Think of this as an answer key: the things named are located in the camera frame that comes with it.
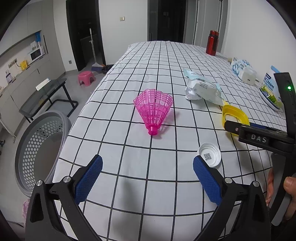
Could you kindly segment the right hand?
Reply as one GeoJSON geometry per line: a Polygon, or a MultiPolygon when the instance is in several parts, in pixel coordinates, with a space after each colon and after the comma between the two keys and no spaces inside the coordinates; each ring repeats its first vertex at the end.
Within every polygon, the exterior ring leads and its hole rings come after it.
{"type": "MultiPolygon", "coordinates": [[[[265,199],[267,206],[269,205],[274,193],[273,180],[274,180],[274,174],[273,174],[273,168],[271,168],[269,170],[268,179],[267,179],[267,195],[265,199]]],[[[293,217],[295,213],[295,177],[286,177],[283,187],[287,192],[287,194],[291,196],[290,203],[285,213],[285,219],[289,220],[293,217]]]]}

